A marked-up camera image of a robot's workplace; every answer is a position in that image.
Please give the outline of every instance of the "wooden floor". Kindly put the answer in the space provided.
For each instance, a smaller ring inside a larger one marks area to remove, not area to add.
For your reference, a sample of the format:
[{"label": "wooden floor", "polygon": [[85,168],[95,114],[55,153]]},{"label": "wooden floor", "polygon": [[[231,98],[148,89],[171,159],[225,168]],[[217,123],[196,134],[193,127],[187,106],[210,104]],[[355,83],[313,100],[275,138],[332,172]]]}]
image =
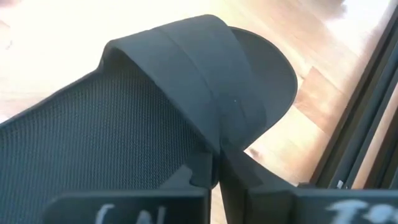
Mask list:
[{"label": "wooden floor", "polygon": [[[0,7],[0,122],[94,69],[109,39],[200,14],[273,42],[300,85],[294,106],[247,153],[291,183],[307,181],[396,0],[30,0]],[[360,188],[398,104],[382,119]],[[217,187],[213,223],[226,223]]]}]

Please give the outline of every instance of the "black mesh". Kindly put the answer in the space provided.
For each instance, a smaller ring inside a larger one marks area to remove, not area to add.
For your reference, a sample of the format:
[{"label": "black mesh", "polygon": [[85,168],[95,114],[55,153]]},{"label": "black mesh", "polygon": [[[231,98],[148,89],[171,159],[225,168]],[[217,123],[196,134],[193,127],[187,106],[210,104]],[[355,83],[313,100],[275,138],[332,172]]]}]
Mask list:
[{"label": "black mesh", "polygon": [[62,192],[154,189],[204,144],[123,55],[0,126],[0,223],[39,223]]}]

